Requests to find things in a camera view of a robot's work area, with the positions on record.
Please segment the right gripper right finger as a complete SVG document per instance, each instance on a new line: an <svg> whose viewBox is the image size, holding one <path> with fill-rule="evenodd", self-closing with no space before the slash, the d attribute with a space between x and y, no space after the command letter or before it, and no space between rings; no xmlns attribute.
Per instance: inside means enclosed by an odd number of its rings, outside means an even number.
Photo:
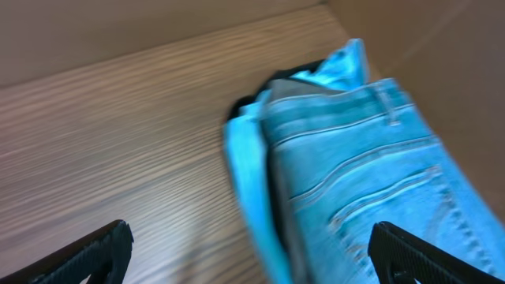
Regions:
<svg viewBox="0 0 505 284"><path fill-rule="evenodd" d="M390 222L373 226L368 256L380 284L504 284Z"/></svg>

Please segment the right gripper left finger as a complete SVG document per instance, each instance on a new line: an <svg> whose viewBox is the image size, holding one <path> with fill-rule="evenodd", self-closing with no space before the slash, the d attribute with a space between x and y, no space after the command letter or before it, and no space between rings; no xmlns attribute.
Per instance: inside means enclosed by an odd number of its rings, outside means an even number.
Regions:
<svg viewBox="0 0 505 284"><path fill-rule="evenodd" d="M1 278L1 284L122 284L132 250L129 224L117 219Z"/></svg>

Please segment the light blue denim jeans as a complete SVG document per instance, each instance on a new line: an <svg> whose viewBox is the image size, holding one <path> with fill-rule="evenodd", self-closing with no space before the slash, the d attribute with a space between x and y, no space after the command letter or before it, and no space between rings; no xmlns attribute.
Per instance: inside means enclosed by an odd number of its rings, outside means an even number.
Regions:
<svg viewBox="0 0 505 284"><path fill-rule="evenodd" d="M381 221L504 276L502 225L394 80L266 103L261 128L313 283L376 282Z"/></svg>

